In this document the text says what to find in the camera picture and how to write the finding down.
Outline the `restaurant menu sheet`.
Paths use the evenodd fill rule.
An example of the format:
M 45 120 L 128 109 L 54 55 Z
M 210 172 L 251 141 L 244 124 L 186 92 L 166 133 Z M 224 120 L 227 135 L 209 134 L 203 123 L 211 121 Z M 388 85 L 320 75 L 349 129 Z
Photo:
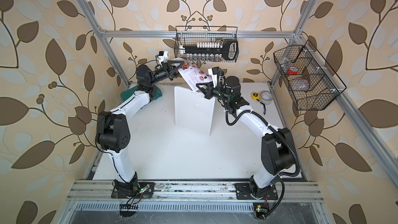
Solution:
M 178 71 L 192 91 L 199 90 L 197 84 L 212 83 L 212 77 L 207 72 L 198 68 L 194 63 L 183 58 L 177 58 L 176 60 L 183 62 L 182 67 Z

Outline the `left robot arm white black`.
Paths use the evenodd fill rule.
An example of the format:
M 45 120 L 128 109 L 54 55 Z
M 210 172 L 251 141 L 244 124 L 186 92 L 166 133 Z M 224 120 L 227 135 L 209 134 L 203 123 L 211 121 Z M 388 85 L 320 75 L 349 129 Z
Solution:
M 173 80 L 183 65 L 182 60 L 169 60 L 162 62 L 154 71 L 147 65 L 140 65 L 136 73 L 137 86 L 132 95 L 115 109 L 98 114 L 95 145 L 100 152 L 111 158 L 116 171 L 114 184 L 117 189 L 132 194 L 142 192 L 127 149 L 131 139 L 127 118 L 157 99 L 161 91 L 156 83 L 165 79 Z

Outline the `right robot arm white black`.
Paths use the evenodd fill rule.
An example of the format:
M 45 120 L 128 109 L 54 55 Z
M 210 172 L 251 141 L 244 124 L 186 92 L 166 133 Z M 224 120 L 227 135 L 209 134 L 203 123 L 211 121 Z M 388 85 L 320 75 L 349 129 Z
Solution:
M 224 83 L 199 83 L 197 88 L 206 99 L 215 97 L 221 102 L 226 113 L 227 125 L 233 126 L 241 121 L 261 139 L 263 167 L 249 181 L 254 198 L 264 197 L 266 191 L 281 177 L 296 177 L 300 174 L 299 158 L 291 131 L 272 125 L 255 112 L 249 102 L 241 96 L 241 85 L 236 77 L 230 76 Z

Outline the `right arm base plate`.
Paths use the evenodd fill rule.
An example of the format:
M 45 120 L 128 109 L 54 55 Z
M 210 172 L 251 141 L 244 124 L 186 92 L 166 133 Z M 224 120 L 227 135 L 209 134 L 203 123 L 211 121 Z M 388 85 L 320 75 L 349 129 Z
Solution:
M 236 197 L 238 200 L 278 200 L 275 185 L 258 188 L 254 183 L 236 183 Z

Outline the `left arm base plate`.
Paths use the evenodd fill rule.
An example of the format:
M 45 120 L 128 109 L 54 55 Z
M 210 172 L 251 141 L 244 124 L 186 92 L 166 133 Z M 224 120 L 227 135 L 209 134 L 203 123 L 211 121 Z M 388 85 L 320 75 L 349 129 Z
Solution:
M 113 181 L 112 199 L 127 199 L 140 196 L 151 198 L 154 193 L 154 182 L 144 183 L 122 183 L 117 180 Z

